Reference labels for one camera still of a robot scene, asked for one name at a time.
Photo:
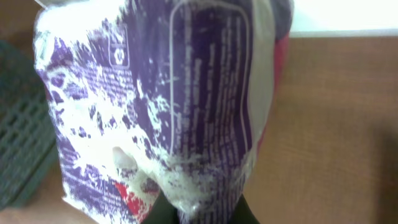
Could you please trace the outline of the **red purple tissue pack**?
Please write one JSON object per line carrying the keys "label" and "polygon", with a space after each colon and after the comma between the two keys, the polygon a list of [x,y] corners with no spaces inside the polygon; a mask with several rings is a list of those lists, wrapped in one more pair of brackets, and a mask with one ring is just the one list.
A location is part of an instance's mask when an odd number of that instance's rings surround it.
{"label": "red purple tissue pack", "polygon": [[66,203],[142,223],[228,223],[267,124],[292,1],[49,4],[35,21]]}

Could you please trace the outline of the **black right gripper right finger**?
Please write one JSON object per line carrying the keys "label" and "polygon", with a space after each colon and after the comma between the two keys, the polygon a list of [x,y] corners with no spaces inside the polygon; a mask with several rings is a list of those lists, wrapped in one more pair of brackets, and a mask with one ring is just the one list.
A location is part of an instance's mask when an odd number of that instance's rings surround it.
{"label": "black right gripper right finger", "polygon": [[240,196],[238,204],[234,209],[228,224],[260,224],[249,208],[244,195]]}

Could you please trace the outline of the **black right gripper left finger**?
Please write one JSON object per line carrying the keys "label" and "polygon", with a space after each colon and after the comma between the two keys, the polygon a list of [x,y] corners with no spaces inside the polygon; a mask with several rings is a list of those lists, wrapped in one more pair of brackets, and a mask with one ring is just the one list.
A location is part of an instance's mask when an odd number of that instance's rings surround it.
{"label": "black right gripper left finger", "polygon": [[179,224],[178,210],[167,200],[163,191],[142,224]]}

